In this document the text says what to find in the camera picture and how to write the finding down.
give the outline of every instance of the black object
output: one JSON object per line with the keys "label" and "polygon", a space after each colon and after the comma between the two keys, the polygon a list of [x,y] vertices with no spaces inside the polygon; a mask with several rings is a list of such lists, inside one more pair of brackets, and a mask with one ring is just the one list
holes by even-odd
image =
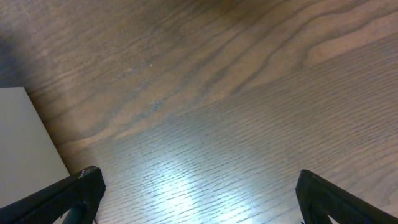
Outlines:
{"label": "black object", "polygon": [[306,224],[398,223],[398,218],[366,203],[309,170],[302,170],[296,195]]}
{"label": "black object", "polygon": [[104,193],[100,168],[90,166],[0,209],[0,223],[53,223],[69,210],[63,223],[92,224]]}

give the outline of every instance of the wooden surface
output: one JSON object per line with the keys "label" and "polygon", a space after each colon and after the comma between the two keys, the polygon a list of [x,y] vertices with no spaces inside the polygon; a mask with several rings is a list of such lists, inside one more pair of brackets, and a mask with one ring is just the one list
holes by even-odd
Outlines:
{"label": "wooden surface", "polygon": [[26,88],[98,223],[298,222],[311,169],[398,213],[398,1],[0,0]]}

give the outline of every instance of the wooden table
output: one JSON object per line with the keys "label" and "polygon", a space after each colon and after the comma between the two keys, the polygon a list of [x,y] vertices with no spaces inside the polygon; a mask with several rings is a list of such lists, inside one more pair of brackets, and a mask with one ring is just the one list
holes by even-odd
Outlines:
{"label": "wooden table", "polygon": [[398,1],[0,0],[26,88],[97,223],[299,223],[310,169],[398,215]]}

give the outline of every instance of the wood grain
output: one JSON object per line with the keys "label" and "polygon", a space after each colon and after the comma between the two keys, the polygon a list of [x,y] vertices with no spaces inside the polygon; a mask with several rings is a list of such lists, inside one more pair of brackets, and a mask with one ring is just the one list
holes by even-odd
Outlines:
{"label": "wood grain", "polygon": [[299,223],[310,169],[398,214],[398,35],[73,157],[99,223]]}
{"label": "wood grain", "polygon": [[70,155],[396,33],[395,0],[1,0],[0,86]]}
{"label": "wood grain", "polygon": [[398,211],[398,1],[0,6],[0,87],[102,168],[99,223],[298,221],[303,168]]}

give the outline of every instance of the wood plank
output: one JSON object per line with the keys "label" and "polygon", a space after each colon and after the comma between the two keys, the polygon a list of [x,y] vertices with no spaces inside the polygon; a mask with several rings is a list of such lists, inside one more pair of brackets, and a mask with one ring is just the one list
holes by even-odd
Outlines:
{"label": "wood plank", "polygon": [[98,223],[299,223],[310,169],[398,214],[398,35],[80,151]]}
{"label": "wood plank", "polygon": [[396,33],[396,0],[0,0],[0,86],[74,153]]}

